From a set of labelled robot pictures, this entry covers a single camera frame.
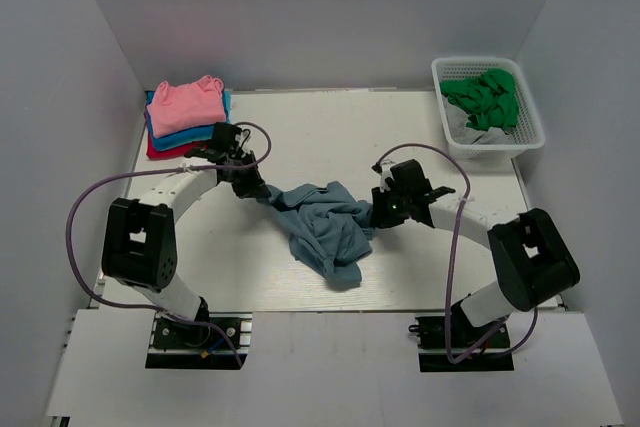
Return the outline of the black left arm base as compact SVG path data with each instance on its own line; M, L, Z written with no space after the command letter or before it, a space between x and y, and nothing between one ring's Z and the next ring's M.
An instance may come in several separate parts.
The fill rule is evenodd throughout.
M211 314L209 321L224 331L244 362L251 342L252 315ZM232 371L241 366L226 340L215 329L187 326L157 315L152 324L145 368Z

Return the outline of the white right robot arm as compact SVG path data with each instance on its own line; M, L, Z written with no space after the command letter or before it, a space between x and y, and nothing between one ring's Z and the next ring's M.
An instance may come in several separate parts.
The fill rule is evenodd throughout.
M465 201L449 187L372 190L374 228L394 228L407 220L452 233L450 267L461 237L491 253L495 281L457 302L450 292L445 294L449 306L442 338L453 349L479 348L510 314L531 311L580 281L572 254L542 209L520 214L495 210Z

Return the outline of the grey-blue t-shirt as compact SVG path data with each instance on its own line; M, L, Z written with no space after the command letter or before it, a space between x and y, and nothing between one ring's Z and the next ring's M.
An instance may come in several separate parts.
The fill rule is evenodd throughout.
M282 191L272 185L269 199L258 201L288 234L293 257L321 275L332 287L350 289L362 281L358 262L372 252L357 224L359 208L344 185L303 184Z

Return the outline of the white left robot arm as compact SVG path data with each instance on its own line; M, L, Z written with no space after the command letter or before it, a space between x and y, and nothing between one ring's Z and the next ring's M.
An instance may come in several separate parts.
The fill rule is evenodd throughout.
M177 323L177 334L199 346L211 334L208 305L180 278L176 224L200 198L221 183L243 198L266 198L268 188L254 153L214 158L213 169L187 166L135 199L118 198L109 207L102 253L103 273L145 297L161 315Z

